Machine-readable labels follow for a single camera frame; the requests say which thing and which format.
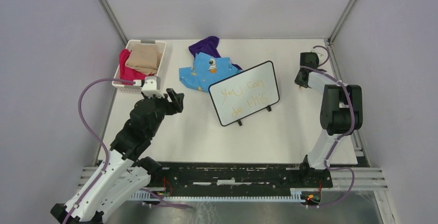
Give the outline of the black framed whiteboard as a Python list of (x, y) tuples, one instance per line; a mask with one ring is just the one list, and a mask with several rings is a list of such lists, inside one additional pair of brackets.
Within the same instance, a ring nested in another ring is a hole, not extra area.
[(209, 95), (221, 126), (259, 111), (272, 110), (280, 100), (274, 63), (270, 60), (209, 86)]

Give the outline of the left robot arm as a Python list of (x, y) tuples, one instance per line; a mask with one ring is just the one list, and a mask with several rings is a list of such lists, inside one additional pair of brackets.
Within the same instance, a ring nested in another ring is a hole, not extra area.
[(111, 143), (106, 159), (67, 203), (50, 213), (59, 223), (105, 223), (114, 211), (144, 186), (162, 181), (161, 164), (141, 158), (166, 116), (183, 111), (184, 93), (146, 90)]

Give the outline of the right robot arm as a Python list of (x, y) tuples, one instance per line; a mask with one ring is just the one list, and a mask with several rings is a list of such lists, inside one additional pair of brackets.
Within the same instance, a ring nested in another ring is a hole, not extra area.
[(310, 88), (322, 95), (320, 124), (322, 131), (305, 156), (298, 173), (299, 182), (311, 187), (319, 181), (318, 172), (328, 171), (331, 157), (341, 140), (363, 125), (362, 88), (349, 85), (318, 68), (319, 57), (315, 52), (300, 54), (300, 69), (294, 83)]

